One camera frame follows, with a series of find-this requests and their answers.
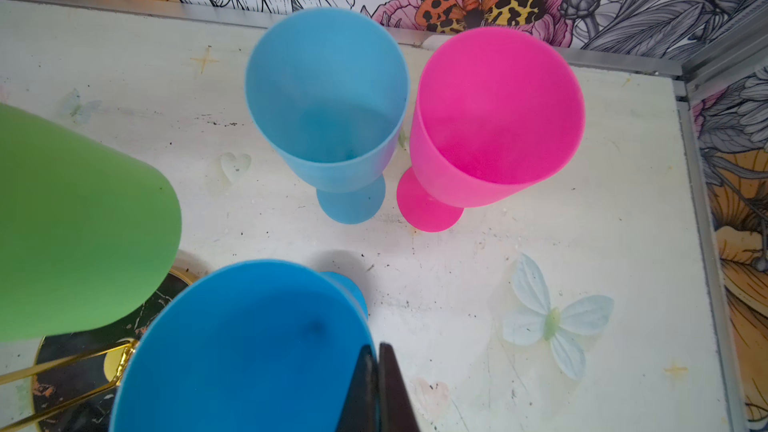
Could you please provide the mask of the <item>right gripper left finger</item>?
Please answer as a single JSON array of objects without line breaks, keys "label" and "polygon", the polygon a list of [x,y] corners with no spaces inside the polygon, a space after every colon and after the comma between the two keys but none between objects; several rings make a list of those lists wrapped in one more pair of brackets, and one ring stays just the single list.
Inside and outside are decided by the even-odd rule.
[{"label": "right gripper left finger", "polygon": [[379,430],[378,363],[370,345],[358,355],[336,432]]}]

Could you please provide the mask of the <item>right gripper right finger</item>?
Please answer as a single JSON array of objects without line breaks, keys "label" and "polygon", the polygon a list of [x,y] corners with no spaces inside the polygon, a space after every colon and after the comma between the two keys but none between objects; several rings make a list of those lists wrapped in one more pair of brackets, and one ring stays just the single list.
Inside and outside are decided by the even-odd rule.
[{"label": "right gripper right finger", "polygon": [[393,346],[382,342],[378,358],[380,431],[419,432]]}]

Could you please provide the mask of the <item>blue wine glass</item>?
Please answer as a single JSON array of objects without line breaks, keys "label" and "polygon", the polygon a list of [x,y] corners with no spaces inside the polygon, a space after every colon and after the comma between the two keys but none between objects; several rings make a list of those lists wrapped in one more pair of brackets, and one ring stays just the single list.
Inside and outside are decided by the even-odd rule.
[{"label": "blue wine glass", "polygon": [[255,125],[329,218],[352,225],[379,211],[410,93],[383,26],[350,10],[295,12],[255,45],[244,89]]},{"label": "blue wine glass", "polygon": [[359,287],[280,260],[198,280],[152,322],[129,361],[113,431],[333,431],[361,349]]}]

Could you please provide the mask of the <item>pink wine glass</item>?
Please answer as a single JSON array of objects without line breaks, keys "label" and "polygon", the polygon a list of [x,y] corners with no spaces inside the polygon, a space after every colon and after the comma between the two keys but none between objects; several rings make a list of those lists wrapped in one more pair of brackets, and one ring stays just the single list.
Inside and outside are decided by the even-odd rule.
[{"label": "pink wine glass", "polygon": [[578,80],[548,43],[500,27],[460,33],[421,73],[399,210],[420,231],[447,230],[466,209],[557,174],[585,121]]}]

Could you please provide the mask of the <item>green wine glass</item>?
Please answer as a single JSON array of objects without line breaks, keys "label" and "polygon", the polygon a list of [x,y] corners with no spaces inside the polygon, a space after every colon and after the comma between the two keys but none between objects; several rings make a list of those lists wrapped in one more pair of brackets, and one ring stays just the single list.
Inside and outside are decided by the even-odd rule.
[{"label": "green wine glass", "polygon": [[1,108],[1,338],[95,329],[148,299],[174,263],[181,208],[151,165]]}]

